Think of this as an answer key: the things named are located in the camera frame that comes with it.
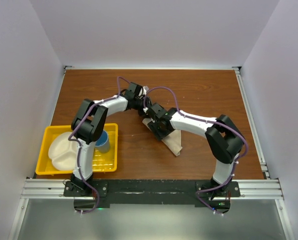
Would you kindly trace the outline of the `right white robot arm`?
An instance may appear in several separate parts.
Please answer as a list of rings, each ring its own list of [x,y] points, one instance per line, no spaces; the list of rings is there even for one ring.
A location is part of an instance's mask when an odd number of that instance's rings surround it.
[[[207,140],[216,159],[216,167],[210,187],[202,188],[198,193],[213,192],[220,197],[229,191],[229,183],[234,176],[238,160],[246,155],[249,146],[228,116],[203,117],[175,107],[166,110],[158,103],[145,106],[143,110],[151,119],[150,130],[160,140],[175,130],[202,136]]]

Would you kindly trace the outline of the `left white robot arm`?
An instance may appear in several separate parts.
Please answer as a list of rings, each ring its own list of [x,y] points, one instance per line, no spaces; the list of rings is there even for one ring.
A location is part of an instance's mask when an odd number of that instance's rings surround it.
[[[106,118],[127,110],[143,111],[143,100],[149,88],[134,82],[129,87],[106,99],[83,100],[75,115],[68,137],[77,143],[77,160],[70,181],[81,196],[95,192],[92,186],[92,161],[95,143],[102,135]]]

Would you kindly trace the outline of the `beige cloth napkin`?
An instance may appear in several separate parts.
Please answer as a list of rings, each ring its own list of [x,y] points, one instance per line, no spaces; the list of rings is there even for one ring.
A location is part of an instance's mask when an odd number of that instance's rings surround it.
[[[178,157],[182,150],[182,132],[180,130],[174,130],[169,135],[164,137],[163,139],[160,139],[157,134],[153,132],[149,128],[149,123],[151,123],[152,120],[150,118],[145,118],[142,123],[151,131],[151,133],[154,135],[155,139],[163,142],[164,145],[173,153],[175,157]]]

